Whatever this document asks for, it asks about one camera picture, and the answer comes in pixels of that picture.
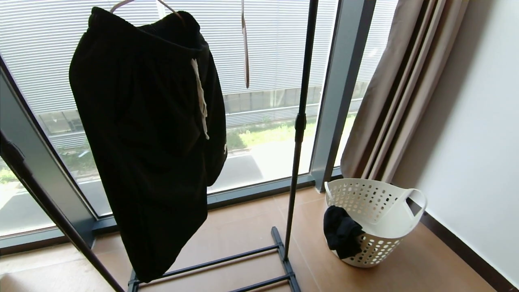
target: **curtain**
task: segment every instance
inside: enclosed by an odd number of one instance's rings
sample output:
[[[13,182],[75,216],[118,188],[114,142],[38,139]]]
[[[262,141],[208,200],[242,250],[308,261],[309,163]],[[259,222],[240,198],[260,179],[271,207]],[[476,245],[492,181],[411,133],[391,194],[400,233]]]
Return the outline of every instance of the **curtain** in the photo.
[[[468,0],[399,0],[388,44],[340,161],[345,178],[390,182],[443,71]]]

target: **black cloth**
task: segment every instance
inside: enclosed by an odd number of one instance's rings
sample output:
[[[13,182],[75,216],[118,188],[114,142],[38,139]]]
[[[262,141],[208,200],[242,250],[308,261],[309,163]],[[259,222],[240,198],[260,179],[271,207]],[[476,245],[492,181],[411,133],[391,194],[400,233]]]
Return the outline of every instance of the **black cloth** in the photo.
[[[344,208],[328,207],[324,213],[324,236],[328,248],[335,250],[340,259],[353,257],[362,251],[356,238],[361,234],[364,234],[362,226]]]
[[[179,11],[135,27],[94,7],[69,79],[121,238],[139,280],[160,277],[207,218],[227,158],[220,81],[200,26]],[[207,103],[202,127],[198,71]]]

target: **curtain fold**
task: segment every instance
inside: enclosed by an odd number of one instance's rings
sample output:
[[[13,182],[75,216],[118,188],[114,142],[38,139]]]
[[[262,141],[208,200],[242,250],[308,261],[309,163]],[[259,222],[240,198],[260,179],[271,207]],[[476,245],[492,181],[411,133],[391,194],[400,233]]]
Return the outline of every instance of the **curtain fold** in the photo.
[[[340,168],[390,182],[445,67],[468,0],[400,0]]]

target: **rack base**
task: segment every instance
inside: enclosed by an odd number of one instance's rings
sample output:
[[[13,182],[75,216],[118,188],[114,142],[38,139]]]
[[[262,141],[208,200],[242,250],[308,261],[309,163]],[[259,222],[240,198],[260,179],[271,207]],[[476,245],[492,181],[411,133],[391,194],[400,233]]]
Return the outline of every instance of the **rack base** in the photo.
[[[190,272],[190,271],[194,271],[194,270],[210,267],[210,266],[213,266],[215,264],[219,264],[219,263],[223,263],[223,262],[228,262],[228,261],[232,261],[232,260],[248,257],[248,256],[251,256],[251,255],[260,254],[260,253],[263,253],[265,251],[277,249],[278,250],[278,254],[279,254],[279,259],[281,260],[281,263],[283,264],[283,269],[285,270],[285,275],[280,276],[280,277],[275,277],[275,278],[272,278],[272,279],[269,279],[269,280],[266,280],[266,281],[263,281],[263,282],[259,282],[259,283],[256,283],[256,284],[253,284],[253,285],[250,285],[250,286],[247,286],[247,287],[239,288],[239,289],[233,290],[231,292],[251,291],[251,290],[254,290],[254,289],[258,289],[258,288],[261,288],[261,287],[264,287],[264,286],[268,286],[268,285],[271,285],[271,284],[274,284],[274,283],[282,282],[282,281],[288,281],[288,284],[290,285],[290,289],[291,289],[292,292],[301,292],[299,284],[297,283],[297,279],[295,278],[294,270],[292,269],[292,266],[290,265],[290,261],[288,259],[284,260],[285,247],[283,245],[283,240],[281,240],[281,236],[279,235],[278,229],[276,227],[272,227],[272,229],[270,230],[270,234],[272,235],[272,238],[274,239],[274,243],[275,243],[274,245],[263,247],[263,248],[259,248],[259,249],[255,249],[255,250],[251,250],[251,251],[247,251],[246,253],[237,254],[237,255],[234,255],[234,256],[230,256],[230,257],[226,257],[226,258],[221,258],[221,259],[214,260],[214,261],[209,261],[209,262],[197,264],[195,266],[191,266],[191,267],[187,267],[187,268],[183,268],[183,269],[167,272],[164,275],[162,275],[162,277],[160,277],[160,278],[175,276],[175,275],[178,275],[178,274],[182,274],[182,273],[186,273],[186,272]],[[138,292],[139,291],[139,285],[141,283],[142,282],[137,279],[135,271],[132,270],[131,276],[130,276],[130,281],[128,282],[128,292]]]

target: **elastic waistband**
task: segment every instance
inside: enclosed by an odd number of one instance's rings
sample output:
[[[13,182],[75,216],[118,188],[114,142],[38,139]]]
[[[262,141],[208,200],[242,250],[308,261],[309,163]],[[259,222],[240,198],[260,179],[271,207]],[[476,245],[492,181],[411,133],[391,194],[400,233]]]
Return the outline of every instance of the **elastic waistband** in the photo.
[[[180,12],[182,12],[183,19],[189,19],[186,25],[189,26],[191,33],[199,33],[200,26],[196,20],[189,13],[184,11],[179,11],[179,13]],[[99,7],[92,8],[92,14],[88,19],[88,27],[91,31],[106,35],[112,42],[121,45],[123,48],[140,48],[154,54],[160,54],[161,57],[195,59],[202,51],[201,48],[187,48],[167,41]]]

